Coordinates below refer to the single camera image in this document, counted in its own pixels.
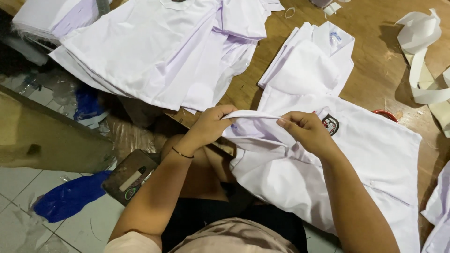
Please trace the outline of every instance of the person's left hand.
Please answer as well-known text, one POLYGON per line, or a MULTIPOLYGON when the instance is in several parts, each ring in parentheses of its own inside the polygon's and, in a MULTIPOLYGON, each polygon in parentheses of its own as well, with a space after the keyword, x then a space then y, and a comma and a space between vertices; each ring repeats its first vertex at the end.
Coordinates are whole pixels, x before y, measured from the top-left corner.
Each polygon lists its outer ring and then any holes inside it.
POLYGON ((184 149, 186 153, 193 153, 195 150, 216 141, 222 136, 222 132, 236 120, 235 118, 221 120, 221 118, 237 110, 234 105, 230 104, 207 109, 176 146, 182 145, 180 149, 184 149))

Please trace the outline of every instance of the black bracelet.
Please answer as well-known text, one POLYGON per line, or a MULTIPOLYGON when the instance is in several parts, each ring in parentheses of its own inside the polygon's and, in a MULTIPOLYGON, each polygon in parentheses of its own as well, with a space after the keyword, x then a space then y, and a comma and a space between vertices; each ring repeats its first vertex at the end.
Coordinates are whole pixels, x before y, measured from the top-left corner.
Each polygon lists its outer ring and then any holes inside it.
POLYGON ((189 156, 183 155, 181 152, 178 152, 174 147, 172 147, 172 149, 173 149, 175 152, 177 152, 177 153, 178 153, 180 156, 182 156, 182 157, 186 157, 186 158, 189 158, 189 159, 194 158, 194 156, 189 157, 189 156))

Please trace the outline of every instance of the beige hijab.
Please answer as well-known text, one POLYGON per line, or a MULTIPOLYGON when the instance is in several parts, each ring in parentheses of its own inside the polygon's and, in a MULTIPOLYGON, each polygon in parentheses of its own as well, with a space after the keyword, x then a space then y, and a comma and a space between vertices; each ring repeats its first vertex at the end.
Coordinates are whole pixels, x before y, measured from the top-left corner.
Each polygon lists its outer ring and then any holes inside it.
POLYGON ((275 231, 249 220, 228 218, 207 225, 184 239, 170 253, 298 253, 275 231))

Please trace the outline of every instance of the person's right hand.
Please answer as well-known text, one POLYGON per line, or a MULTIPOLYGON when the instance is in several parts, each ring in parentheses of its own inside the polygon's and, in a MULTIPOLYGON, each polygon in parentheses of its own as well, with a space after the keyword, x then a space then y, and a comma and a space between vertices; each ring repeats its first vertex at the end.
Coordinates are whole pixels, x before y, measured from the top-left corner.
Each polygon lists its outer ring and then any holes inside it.
POLYGON ((277 124, 288 131, 294 139, 319 159, 340 152, 330 133, 315 113, 288 112, 277 120, 277 124))

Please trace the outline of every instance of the stack of white shirts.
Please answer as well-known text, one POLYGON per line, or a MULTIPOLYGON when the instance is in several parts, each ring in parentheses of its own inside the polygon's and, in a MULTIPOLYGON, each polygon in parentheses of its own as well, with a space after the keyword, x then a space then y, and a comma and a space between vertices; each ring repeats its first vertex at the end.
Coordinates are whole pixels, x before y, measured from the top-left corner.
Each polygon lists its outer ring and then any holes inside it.
POLYGON ((435 227, 422 253, 450 252, 450 162, 437 178, 437 186, 421 214, 435 227))
POLYGON ((278 0, 130 0, 64 37, 50 56, 88 85, 204 111, 250 64, 278 0))
POLYGON ((71 31, 92 24, 98 15, 96 0, 27 0, 13 18, 13 29, 58 43, 71 31))
POLYGON ((295 29, 260 81, 257 111, 222 136, 237 146, 230 169, 256 197, 336 234, 320 160, 276 124, 289 111, 316 113, 348 157, 403 253, 418 253, 417 160, 422 137, 337 97, 353 63, 354 38, 326 22, 295 29))

